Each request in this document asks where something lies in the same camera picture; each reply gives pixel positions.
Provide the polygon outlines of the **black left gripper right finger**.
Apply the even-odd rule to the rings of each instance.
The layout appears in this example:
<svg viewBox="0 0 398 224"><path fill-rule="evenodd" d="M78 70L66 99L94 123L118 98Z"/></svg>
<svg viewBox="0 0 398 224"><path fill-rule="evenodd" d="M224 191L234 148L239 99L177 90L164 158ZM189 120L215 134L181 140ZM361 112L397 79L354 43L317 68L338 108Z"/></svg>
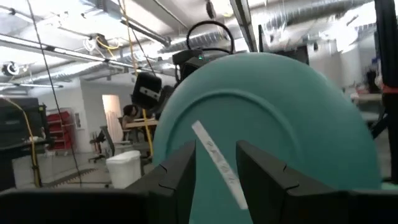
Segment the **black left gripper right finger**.
<svg viewBox="0 0 398 224"><path fill-rule="evenodd" d="M253 224L333 224L333 189L247 141L236 143L239 180Z"/></svg>

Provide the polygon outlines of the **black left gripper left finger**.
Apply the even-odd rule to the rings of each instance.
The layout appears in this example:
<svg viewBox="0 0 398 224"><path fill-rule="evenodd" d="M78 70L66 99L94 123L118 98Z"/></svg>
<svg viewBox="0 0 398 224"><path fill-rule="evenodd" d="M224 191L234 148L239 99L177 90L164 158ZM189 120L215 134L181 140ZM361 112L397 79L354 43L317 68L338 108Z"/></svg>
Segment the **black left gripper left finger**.
<svg viewBox="0 0 398 224"><path fill-rule="evenodd" d="M188 224L196 182L196 142L180 146L126 188L128 224Z"/></svg>

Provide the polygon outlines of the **teal plate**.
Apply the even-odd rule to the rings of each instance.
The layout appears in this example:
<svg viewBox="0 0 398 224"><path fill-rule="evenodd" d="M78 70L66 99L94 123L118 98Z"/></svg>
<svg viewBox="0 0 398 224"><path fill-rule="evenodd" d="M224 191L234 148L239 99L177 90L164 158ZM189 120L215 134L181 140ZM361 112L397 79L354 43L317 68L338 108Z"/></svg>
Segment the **teal plate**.
<svg viewBox="0 0 398 224"><path fill-rule="evenodd" d="M307 64L269 53L227 55L184 79L155 129L154 162L196 141L189 224L252 224L236 180L225 182L210 146L235 174L244 140L341 190L381 188L375 142L341 88Z"/></svg>

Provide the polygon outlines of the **person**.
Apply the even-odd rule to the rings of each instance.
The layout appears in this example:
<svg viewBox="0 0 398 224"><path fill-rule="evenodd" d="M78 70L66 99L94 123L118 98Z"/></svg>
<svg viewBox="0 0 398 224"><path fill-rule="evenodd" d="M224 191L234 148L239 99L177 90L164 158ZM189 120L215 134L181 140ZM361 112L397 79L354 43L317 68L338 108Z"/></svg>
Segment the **person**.
<svg viewBox="0 0 398 224"><path fill-rule="evenodd" d="M140 111L136 105L126 105L123 108L122 128L126 129L129 123L133 123L135 119L140 118Z"/></svg>

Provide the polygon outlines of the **wooden table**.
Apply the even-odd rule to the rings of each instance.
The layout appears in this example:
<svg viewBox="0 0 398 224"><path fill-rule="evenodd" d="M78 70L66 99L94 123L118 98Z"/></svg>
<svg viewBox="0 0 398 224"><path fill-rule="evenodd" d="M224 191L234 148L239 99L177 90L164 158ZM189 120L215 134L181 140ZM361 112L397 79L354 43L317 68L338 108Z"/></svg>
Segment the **wooden table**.
<svg viewBox="0 0 398 224"><path fill-rule="evenodd" d="M148 119L146 121L138 121L138 122L133 122L133 123L128 123L126 124L125 128L126 129L132 129L132 128L139 128L143 126L156 126L158 124L158 121L156 119Z"/></svg>

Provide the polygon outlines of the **white trash bin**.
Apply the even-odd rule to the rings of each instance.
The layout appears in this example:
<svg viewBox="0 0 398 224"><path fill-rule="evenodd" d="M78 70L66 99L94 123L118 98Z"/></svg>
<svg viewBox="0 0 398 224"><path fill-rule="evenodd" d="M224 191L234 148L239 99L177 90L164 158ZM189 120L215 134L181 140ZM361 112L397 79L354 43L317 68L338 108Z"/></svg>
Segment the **white trash bin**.
<svg viewBox="0 0 398 224"><path fill-rule="evenodd" d="M127 151L106 160L112 185L115 189L125 189L142 177L141 153Z"/></svg>

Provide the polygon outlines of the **black office chair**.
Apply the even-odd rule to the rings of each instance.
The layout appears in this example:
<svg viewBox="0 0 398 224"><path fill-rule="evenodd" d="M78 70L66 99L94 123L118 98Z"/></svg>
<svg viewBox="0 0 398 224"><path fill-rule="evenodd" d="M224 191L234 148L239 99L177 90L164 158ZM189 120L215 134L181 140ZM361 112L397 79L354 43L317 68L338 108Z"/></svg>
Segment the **black office chair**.
<svg viewBox="0 0 398 224"><path fill-rule="evenodd" d="M101 126L98 134L91 135L90 145L94 149L95 157L89 158L88 162L97 163L99 160L114 156L114 144L107 126Z"/></svg>

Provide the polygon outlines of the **black cabinet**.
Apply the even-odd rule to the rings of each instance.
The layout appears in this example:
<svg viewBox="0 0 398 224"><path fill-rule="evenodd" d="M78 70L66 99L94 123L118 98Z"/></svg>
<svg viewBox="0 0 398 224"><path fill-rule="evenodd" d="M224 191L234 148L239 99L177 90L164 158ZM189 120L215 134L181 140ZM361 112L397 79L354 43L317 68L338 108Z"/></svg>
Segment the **black cabinet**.
<svg viewBox="0 0 398 224"><path fill-rule="evenodd" d="M0 192L16 186L13 160L29 156L34 184L42 186L37 155L49 143L46 106L36 98L0 98Z"/></svg>

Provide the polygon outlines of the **black aluminium table frame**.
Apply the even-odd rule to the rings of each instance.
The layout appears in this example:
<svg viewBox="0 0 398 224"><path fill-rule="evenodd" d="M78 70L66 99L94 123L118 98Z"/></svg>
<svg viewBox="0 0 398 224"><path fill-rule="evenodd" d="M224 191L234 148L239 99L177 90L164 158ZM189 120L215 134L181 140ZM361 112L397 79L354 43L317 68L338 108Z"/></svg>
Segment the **black aluminium table frame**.
<svg viewBox="0 0 398 224"><path fill-rule="evenodd" d="M398 22L394 0L374 0L381 60L382 102L391 154L391 183L398 185Z"/></svg>

